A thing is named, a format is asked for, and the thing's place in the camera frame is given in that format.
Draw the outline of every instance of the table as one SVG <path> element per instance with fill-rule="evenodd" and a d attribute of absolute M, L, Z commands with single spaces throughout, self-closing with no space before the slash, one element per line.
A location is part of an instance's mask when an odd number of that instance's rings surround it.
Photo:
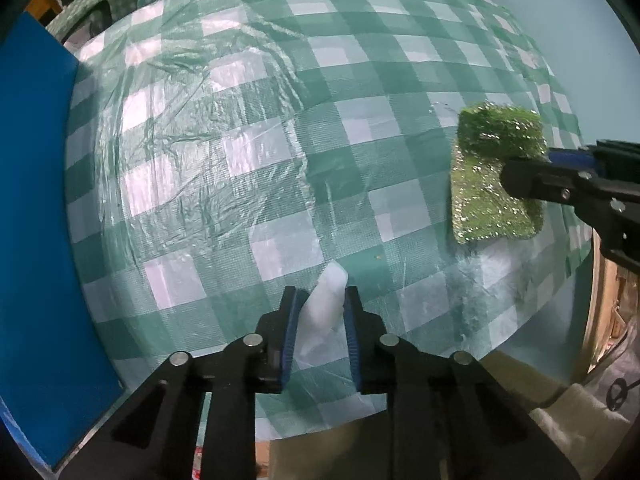
<path fill-rule="evenodd" d="M 484 100 L 576 117 L 534 41 L 491 0 L 159 0 L 78 53 L 65 190 L 87 307 L 130 388 L 177 349 L 252 332 L 285 285 L 337 260 L 364 307 L 421 350 L 481 357 L 590 250 L 571 208 L 532 240 L 457 244 L 450 147 Z M 280 396 L 260 440 L 384 408 L 351 383 L 344 328 Z"/>

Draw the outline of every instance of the wrinkled plastic sheet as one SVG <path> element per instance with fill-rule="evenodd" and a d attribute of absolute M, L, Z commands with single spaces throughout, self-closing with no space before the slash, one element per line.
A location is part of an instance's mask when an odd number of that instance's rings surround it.
<path fill-rule="evenodd" d="M 421 350 L 476 357 L 542 307 L 590 230 L 549 205 L 532 240 L 452 236 L 458 111 L 540 113 L 580 134 L 561 86 L 491 0 L 159 0 L 85 45 L 68 119 L 66 201 L 86 303 L 135 388 L 172 351 L 252 332 L 285 285 L 330 260 L 364 308 Z M 351 381 L 338 324 L 258 438 L 385 407 Z"/>

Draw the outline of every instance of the blue panel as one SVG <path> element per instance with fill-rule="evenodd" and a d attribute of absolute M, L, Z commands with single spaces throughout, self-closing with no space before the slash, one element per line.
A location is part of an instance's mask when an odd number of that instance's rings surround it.
<path fill-rule="evenodd" d="M 65 123 L 77 66 L 26 13 L 0 44 L 0 397 L 49 465 L 121 393 L 66 224 Z"/>

